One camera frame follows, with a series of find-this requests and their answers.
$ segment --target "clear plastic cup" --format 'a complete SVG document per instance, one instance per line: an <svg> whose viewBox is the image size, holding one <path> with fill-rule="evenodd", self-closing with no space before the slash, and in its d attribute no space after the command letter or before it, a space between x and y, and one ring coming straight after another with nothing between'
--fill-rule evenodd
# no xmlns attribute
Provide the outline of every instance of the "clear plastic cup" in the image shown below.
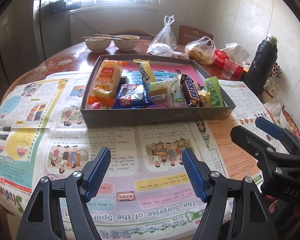
<svg viewBox="0 0 300 240"><path fill-rule="evenodd" d="M234 72L237 70L237 65L231 62L229 59L225 60L225 66L222 71L222 76L226 79L230 79Z"/></svg>

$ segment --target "ceramic bowl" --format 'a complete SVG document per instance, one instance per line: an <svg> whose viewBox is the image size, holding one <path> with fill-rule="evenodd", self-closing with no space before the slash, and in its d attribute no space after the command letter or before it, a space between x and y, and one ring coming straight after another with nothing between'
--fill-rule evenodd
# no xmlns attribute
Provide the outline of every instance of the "ceramic bowl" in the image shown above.
<svg viewBox="0 0 300 240"><path fill-rule="evenodd" d="M88 38L86 39L87 48L92 52L102 52L105 51L106 48L110 46L111 40L103 39L103 38Z"/></svg>
<svg viewBox="0 0 300 240"><path fill-rule="evenodd" d="M133 50L140 40L140 37L134 35L118 35L121 37L130 38L130 40L114 40L114 44L122 51Z"/></svg>

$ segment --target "green wrapper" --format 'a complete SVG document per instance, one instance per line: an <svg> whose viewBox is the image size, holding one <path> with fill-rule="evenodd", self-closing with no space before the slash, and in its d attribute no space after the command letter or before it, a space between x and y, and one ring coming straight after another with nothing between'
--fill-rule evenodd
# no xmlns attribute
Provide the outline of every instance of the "green wrapper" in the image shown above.
<svg viewBox="0 0 300 240"><path fill-rule="evenodd" d="M224 106L217 77L207 78L204 88L207 92L210 93L211 106Z"/></svg>

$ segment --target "table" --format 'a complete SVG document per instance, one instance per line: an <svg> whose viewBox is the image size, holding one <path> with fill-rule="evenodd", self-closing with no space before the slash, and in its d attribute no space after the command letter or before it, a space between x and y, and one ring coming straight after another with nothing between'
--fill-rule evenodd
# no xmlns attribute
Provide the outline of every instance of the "table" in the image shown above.
<svg viewBox="0 0 300 240"><path fill-rule="evenodd" d="M38 67L30 70L18 78L8 88L2 101L7 95L14 90L17 85L23 85L27 83L36 82L45 79L48 75L66 72L66 71L92 71L97 59L101 55L120 55L120 54L133 54L133 55L145 55L151 41L140 40L137 47L132 51L120 51L114 45L113 41L106 51L93 53L87 47L85 42L73 45L63 51L58 52L54 56L48 58L41 63ZM175 51L184 52L185 46L177 45ZM201 65L211 76L217 76L218 79L224 79L222 76L222 70L214 65Z"/></svg>

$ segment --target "orange newspaper section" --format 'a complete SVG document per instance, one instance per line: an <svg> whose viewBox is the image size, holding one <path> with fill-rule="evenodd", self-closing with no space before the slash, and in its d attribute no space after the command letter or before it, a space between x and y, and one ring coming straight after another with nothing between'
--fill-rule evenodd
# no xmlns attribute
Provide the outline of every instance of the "orange newspaper section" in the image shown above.
<svg viewBox="0 0 300 240"><path fill-rule="evenodd" d="M245 176L259 173L256 160L231 141L231 129L237 126L232 116L225 120L208 121L209 127L218 144L230 179L241 180Z"/></svg>

